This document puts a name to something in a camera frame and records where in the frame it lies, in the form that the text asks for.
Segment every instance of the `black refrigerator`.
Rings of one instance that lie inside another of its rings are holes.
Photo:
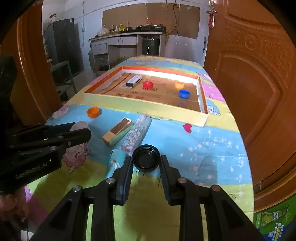
[[[68,60],[73,76],[83,70],[78,28],[73,18],[50,24],[44,31],[44,39],[52,65]],[[69,78],[67,66],[54,71],[52,76],[56,83],[64,82]]]

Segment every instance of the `black bottle cap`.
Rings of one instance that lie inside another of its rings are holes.
[[[134,150],[132,159],[140,172],[152,172],[159,165],[160,153],[154,146],[141,145]]]

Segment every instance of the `colorful tablecloth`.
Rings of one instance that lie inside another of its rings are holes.
[[[133,57],[115,68],[119,66],[152,66],[201,77],[210,113],[205,126],[153,119],[142,144],[155,146],[162,155],[167,156],[171,166],[179,169],[181,176],[197,185],[221,185],[252,220],[252,178],[244,143],[223,96],[206,71],[198,63],[163,57]],[[96,78],[90,85],[109,72]],[[139,114],[102,108],[99,117],[88,118],[86,111],[90,106],[83,103],[83,92],[90,85],[47,121],[52,125],[86,121],[92,138],[87,145],[81,145],[65,155],[62,168],[27,186],[30,219],[36,226],[74,185],[84,188],[97,185],[110,169],[120,166],[120,161],[109,161],[111,153],[112,160],[123,158],[117,151],[120,143],[112,152],[112,148],[102,141],[102,136],[122,118],[130,118],[134,122]],[[127,204],[114,208],[116,240],[178,240],[179,220],[180,207],[170,207],[165,200],[159,168],[147,175],[136,173],[134,169]],[[89,237],[88,225],[87,240],[90,240]]]

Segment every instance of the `wall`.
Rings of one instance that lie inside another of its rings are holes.
[[[103,11],[120,7],[124,5],[147,3],[147,2],[165,2],[165,0],[68,0],[65,3],[64,18],[74,18],[74,22],[78,25],[80,47],[83,51],[83,65],[85,69],[90,69],[88,52],[90,51],[89,38],[96,36],[97,31],[102,26]],[[170,35],[169,41],[165,46],[165,57],[180,58],[191,60],[203,65],[205,60],[205,53],[202,53],[204,46],[204,37],[208,39],[209,28],[208,14],[209,1],[208,0],[190,0],[190,1],[176,1],[179,4],[186,4],[196,6],[200,8],[200,28],[197,39],[186,38],[182,36]],[[84,21],[85,32],[82,32],[82,25]]]
[[[49,22],[49,16],[54,13],[62,18],[65,13],[65,2],[65,0],[44,0],[42,4],[42,22]]]

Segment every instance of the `plastic bag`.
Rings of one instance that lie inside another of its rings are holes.
[[[109,33],[109,30],[106,29],[106,28],[104,28],[104,27],[105,27],[105,24],[104,24],[104,26],[101,27],[101,29],[97,32],[97,35],[98,35],[98,36],[102,36],[102,35],[104,35],[104,34],[108,34],[108,33]]]

